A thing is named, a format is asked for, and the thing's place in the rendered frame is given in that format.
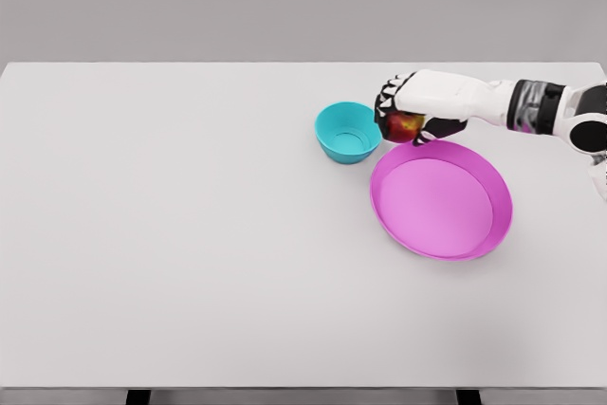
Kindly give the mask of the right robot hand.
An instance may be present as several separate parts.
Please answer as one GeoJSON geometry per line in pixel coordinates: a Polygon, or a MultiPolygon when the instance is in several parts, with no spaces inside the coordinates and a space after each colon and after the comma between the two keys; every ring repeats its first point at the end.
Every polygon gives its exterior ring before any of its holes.
{"type": "Polygon", "coordinates": [[[397,75],[381,87],[376,97],[375,123],[383,136],[387,114],[399,111],[423,115],[422,130],[410,141],[414,146],[456,135],[468,126],[472,87],[472,78],[442,71],[422,69],[397,75]]]}

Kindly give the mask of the red yellow apple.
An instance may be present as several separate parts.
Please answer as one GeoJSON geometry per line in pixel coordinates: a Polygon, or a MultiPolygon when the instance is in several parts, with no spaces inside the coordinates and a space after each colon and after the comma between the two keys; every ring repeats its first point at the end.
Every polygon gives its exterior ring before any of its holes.
{"type": "Polygon", "coordinates": [[[422,130],[425,122],[423,115],[393,112],[387,114],[384,122],[384,138],[394,143],[413,141],[422,130]]]}

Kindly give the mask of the blue bowl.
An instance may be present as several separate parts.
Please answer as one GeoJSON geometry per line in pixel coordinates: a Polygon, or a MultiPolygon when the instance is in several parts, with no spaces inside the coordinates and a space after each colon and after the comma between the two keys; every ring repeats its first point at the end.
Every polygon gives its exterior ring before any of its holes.
{"type": "Polygon", "coordinates": [[[314,123],[317,141],[326,155],[339,164],[356,164],[382,142],[372,108],[341,101],[323,108],[314,123]]]}

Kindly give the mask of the pink plate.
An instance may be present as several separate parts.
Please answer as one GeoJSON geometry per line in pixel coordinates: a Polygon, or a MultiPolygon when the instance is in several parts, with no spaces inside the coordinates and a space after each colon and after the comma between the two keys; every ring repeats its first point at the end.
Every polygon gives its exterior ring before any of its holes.
{"type": "Polygon", "coordinates": [[[396,146],[377,162],[369,193],[379,224],[399,245],[440,261],[487,255],[506,239],[513,219],[498,170],[449,141],[396,146]]]}

